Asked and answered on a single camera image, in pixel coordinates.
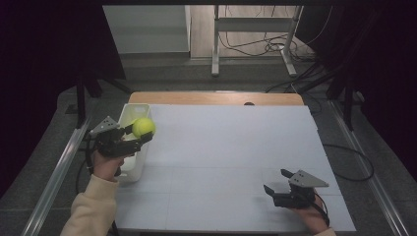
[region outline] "clear plastic box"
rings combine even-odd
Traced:
[[[151,118],[148,104],[125,104],[119,118],[120,127],[129,126],[135,119],[143,117]],[[136,137],[133,134],[125,136],[126,141],[134,139]],[[141,150],[135,152],[134,156],[125,158],[125,163],[120,167],[122,173],[117,177],[117,180],[120,182],[136,182],[141,178],[147,157],[148,145],[149,143],[142,145]]]

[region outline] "black curtain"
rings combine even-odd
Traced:
[[[356,59],[362,111],[417,180],[416,4],[389,3]]]
[[[3,1],[1,8],[0,89],[7,124],[1,145],[2,196],[49,125],[58,95],[73,87],[77,76],[100,95],[97,79],[125,75],[100,5],[15,0]]]

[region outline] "yellow ball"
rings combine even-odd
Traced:
[[[132,133],[136,138],[152,132],[154,135],[156,126],[153,121],[149,118],[138,118],[133,121]]]

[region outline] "table leg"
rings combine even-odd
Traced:
[[[218,5],[214,6],[214,46],[211,54],[211,75],[218,76],[219,59],[218,59]]]
[[[285,44],[283,47],[280,47],[281,49],[281,56],[284,60],[285,66],[287,68],[288,74],[290,77],[296,77],[297,72],[295,71],[294,65],[291,62],[291,56],[289,54],[289,49],[291,46],[292,38],[294,37],[295,29],[298,25],[298,20],[300,19],[301,14],[301,6],[297,6],[295,8],[294,16],[292,17],[291,27],[288,31],[287,39],[285,41]]]

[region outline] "gray floor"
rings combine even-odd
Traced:
[[[185,58],[123,59],[127,81],[120,81],[132,90],[235,90],[264,91],[269,86],[293,80],[288,77],[280,59],[237,60],[223,58],[220,61],[220,76],[210,75],[210,60],[189,60]],[[311,64],[296,63],[298,72],[303,72]],[[129,94],[100,81],[104,94],[95,109],[91,127],[103,117],[118,118]],[[347,146],[325,91],[328,85],[321,85],[303,95],[319,128],[324,144]],[[272,92],[283,92],[283,88]],[[13,186],[0,200],[1,235],[19,235],[23,231],[55,165],[62,154],[77,123],[76,114],[67,114],[67,108],[75,104],[73,88],[62,92],[58,98],[58,109],[30,161],[25,166]],[[360,111],[360,105],[353,109],[355,135],[364,152],[373,161],[376,174],[387,189],[387,193],[398,209],[409,235],[417,235],[417,184],[402,163],[368,123]],[[356,157],[344,150],[326,147],[328,159],[334,171],[345,175],[362,176]],[[40,230],[40,235],[58,235],[70,215],[70,205],[75,197],[75,179],[78,168],[84,160],[79,151],[55,198],[52,209]],[[88,181],[83,172],[81,189]],[[350,235],[394,235],[369,184],[354,183],[337,178],[343,197],[352,216],[357,232]]]

